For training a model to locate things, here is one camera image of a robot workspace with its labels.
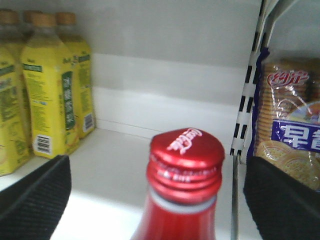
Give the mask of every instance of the coca-cola logo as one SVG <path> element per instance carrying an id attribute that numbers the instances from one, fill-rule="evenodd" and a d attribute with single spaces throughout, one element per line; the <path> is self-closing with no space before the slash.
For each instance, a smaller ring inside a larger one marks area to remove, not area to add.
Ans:
<path id="1" fill-rule="evenodd" d="M 191 148 L 192 140 L 196 136 L 202 136 L 201 131 L 195 128 L 188 128 L 180 136 L 178 136 L 166 149 L 170 150 L 179 150 L 180 154 L 183 155 L 186 151 Z"/>
<path id="2" fill-rule="evenodd" d="M 283 87 L 292 84 L 304 84 L 309 79 L 308 72 L 299 71 L 279 71 L 275 73 L 270 73 L 267 76 L 267 82 L 271 87 Z"/>

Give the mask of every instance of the yellow bottle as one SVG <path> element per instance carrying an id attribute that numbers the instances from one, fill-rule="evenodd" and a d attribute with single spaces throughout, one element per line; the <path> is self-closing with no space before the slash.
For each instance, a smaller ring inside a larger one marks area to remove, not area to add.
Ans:
<path id="1" fill-rule="evenodd" d="M 18 104 L 15 59 L 0 46 L 0 176 L 12 173 L 29 159 Z"/>
<path id="2" fill-rule="evenodd" d="M 91 86 L 91 48 L 75 31 L 76 15 L 72 12 L 57 12 L 57 34 L 71 50 L 76 64 L 73 78 L 74 113 L 82 139 L 95 128 Z"/>
<path id="3" fill-rule="evenodd" d="M 36 13 L 40 14 L 42 12 L 39 10 L 23 11 L 23 24 L 21 25 L 20 31 L 22 32 L 26 41 L 29 40 L 35 32 L 35 27 L 32 23 L 32 15 Z"/>
<path id="4" fill-rule="evenodd" d="M 0 10 L 0 40 L 10 51 L 15 60 L 17 74 L 17 97 L 23 123 L 23 130 L 29 149 L 32 149 L 30 105 L 25 78 L 20 62 L 21 52 L 25 46 L 24 37 L 18 30 L 19 15 L 16 11 Z"/>
<path id="5" fill-rule="evenodd" d="M 70 50 L 55 34 L 55 16 L 35 13 L 34 35 L 21 62 L 29 93 L 33 151 L 53 158 L 79 145 L 72 101 L 73 64 Z"/>

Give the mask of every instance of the bottle neck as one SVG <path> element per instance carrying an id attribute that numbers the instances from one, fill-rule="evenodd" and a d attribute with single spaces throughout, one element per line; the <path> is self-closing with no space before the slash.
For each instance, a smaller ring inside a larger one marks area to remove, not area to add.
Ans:
<path id="1" fill-rule="evenodd" d="M 54 27 L 35 27 L 34 34 L 27 42 L 27 45 L 32 48 L 43 48 L 43 47 L 57 47 L 62 42 L 56 34 Z"/>
<path id="2" fill-rule="evenodd" d="M 31 22 L 25 22 L 20 26 L 21 32 L 24 33 L 29 33 L 29 32 L 34 32 L 35 31 L 35 26 Z"/>
<path id="3" fill-rule="evenodd" d="M 57 26 L 58 35 L 74 36 L 78 35 L 75 25 L 58 25 Z"/>
<path id="4" fill-rule="evenodd" d="M 16 24 L 1 24 L 0 25 L 0 38 L 6 39 L 23 39 L 23 35 L 19 32 L 18 25 Z"/>
<path id="5" fill-rule="evenodd" d="M 186 204 L 179 204 L 176 202 L 168 201 L 163 197 L 161 197 L 158 193 L 156 193 L 152 188 L 149 189 L 149 194 L 155 204 L 157 204 L 162 209 L 175 214 L 200 213 L 208 209 L 210 206 L 212 206 L 217 200 L 217 196 L 213 196 L 208 201 L 202 202 L 200 204 L 186 205 Z"/>
<path id="6" fill-rule="evenodd" d="M 215 240 L 216 196 L 197 205 L 178 204 L 148 191 L 140 224 L 131 240 Z"/>
<path id="7" fill-rule="evenodd" d="M 34 34 L 51 37 L 56 35 L 56 29 L 49 26 L 35 26 Z"/>

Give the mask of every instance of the white shelf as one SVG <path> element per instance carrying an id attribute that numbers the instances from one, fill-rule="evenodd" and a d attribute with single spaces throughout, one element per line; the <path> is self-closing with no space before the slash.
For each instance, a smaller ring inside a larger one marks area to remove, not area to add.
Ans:
<path id="1" fill-rule="evenodd" d="M 230 151 L 245 68 L 92 55 L 98 127 L 151 137 L 192 126 Z"/>
<path id="2" fill-rule="evenodd" d="M 96 129 L 70 156 L 72 191 L 51 240 L 128 240 L 143 213 L 149 138 Z M 0 189 L 16 182 L 46 160 L 35 157 L 11 175 Z M 232 158 L 226 155 L 218 193 L 217 240 L 231 239 Z"/>

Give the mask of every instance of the red bottle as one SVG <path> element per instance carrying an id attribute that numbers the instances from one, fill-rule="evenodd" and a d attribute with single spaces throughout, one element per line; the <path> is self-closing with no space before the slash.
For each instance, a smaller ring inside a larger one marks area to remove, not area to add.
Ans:
<path id="1" fill-rule="evenodd" d="M 224 158 L 222 144 L 205 131 L 185 128 L 156 135 L 144 213 L 131 240 L 216 240 Z"/>

